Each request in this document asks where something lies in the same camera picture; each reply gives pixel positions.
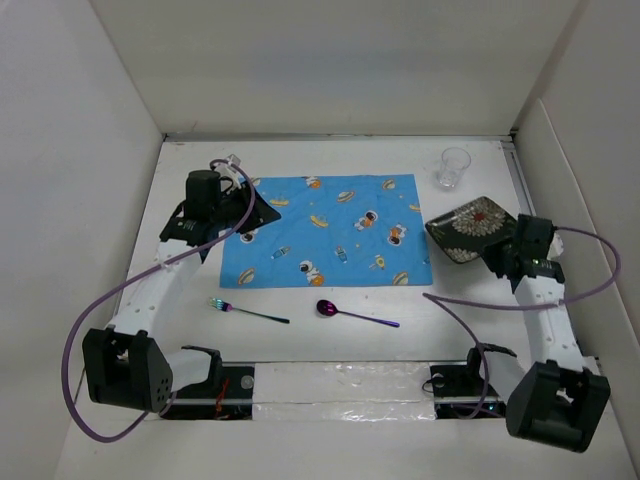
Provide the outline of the black floral square plate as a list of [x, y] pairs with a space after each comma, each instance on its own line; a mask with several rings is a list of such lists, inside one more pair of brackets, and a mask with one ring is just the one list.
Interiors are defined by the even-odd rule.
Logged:
[[456, 264], [479, 258], [483, 250], [509, 238], [516, 218], [487, 196], [478, 197], [425, 224], [427, 233]]

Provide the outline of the iridescent fork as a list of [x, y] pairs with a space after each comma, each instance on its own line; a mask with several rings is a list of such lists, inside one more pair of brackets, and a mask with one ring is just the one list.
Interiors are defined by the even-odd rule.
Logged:
[[224, 301], [222, 299], [215, 298], [215, 297], [210, 297], [208, 299], [208, 305], [210, 307], [218, 310], [218, 311], [222, 311], [222, 312], [225, 312], [225, 313], [239, 312], [241, 314], [255, 316], [255, 317], [259, 317], [259, 318], [275, 321], [275, 322], [282, 323], [282, 324], [289, 324], [290, 323], [290, 320], [287, 319], [287, 318], [277, 317], [277, 316], [268, 315], [268, 314], [265, 314], [265, 313], [259, 313], [259, 312], [243, 309], [243, 308], [234, 306], [229, 302], [226, 302], [226, 301]]

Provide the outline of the clear plastic cup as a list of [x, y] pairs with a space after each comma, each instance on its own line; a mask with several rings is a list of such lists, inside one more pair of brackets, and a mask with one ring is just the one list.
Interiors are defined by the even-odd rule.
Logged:
[[463, 148], [450, 147], [441, 154], [436, 179], [444, 188], [455, 188], [471, 164], [470, 154]]

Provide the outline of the blue cartoon placemat cloth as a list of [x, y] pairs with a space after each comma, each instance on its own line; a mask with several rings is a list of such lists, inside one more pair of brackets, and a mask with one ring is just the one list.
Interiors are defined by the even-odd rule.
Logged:
[[429, 286], [412, 174], [262, 177], [280, 219], [225, 241], [223, 289]]

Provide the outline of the purple iridescent spoon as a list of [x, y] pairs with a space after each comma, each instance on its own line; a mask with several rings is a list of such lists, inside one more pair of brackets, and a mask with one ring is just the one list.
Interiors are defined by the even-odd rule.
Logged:
[[400, 327], [400, 324], [395, 321], [377, 319], [370, 316], [365, 316], [365, 315], [356, 314], [353, 312], [347, 312], [345, 310], [340, 310], [333, 302], [326, 299], [321, 299], [317, 301], [316, 310], [320, 315], [324, 317], [334, 317], [336, 315], [345, 315], [352, 318], [357, 318], [365, 321], [370, 321], [376, 324], [385, 325], [391, 328]]

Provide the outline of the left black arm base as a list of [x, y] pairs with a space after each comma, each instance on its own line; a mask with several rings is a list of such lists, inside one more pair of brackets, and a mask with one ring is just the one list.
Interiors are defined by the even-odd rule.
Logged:
[[218, 350], [184, 346], [169, 356], [172, 393], [166, 420], [251, 420], [255, 365], [227, 363]]

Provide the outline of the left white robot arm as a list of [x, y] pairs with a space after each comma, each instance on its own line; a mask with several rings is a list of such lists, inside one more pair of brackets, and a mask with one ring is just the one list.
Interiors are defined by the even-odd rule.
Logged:
[[155, 336], [174, 319], [182, 292], [222, 232], [245, 234], [281, 217], [229, 160], [189, 173], [186, 198], [159, 236], [151, 274], [103, 329], [89, 330], [82, 351], [90, 399], [158, 413], [185, 387], [212, 396], [222, 387], [218, 351], [184, 346], [165, 353]]

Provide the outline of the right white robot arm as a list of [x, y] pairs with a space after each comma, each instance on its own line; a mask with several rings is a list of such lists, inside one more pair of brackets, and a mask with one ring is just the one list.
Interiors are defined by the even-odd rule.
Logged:
[[506, 349], [467, 364], [462, 381], [473, 393], [490, 388], [506, 403], [506, 427], [516, 438], [583, 453], [609, 401], [606, 377], [592, 372], [577, 344], [565, 303], [565, 277], [548, 253], [556, 228], [521, 214], [511, 238], [488, 246], [482, 258], [509, 280], [522, 312], [532, 365], [524, 371]]

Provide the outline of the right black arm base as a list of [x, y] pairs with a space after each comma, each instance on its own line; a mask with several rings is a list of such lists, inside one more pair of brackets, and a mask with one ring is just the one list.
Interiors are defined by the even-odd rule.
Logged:
[[[495, 344], [483, 344], [485, 353], [502, 353], [517, 358], [512, 350]], [[464, 361], [436, 362], [430, 367], [430, 377], [423, 383], [424, 393], [431, 394], [437, 420], [462, 419], [476, 408], [484, 388], [481, 377], [483, 364], [477, 347], [472, 347]], [[488, 386], [480, 411], [474, 417], [503, 418], [506, 405], [495, 389]]]

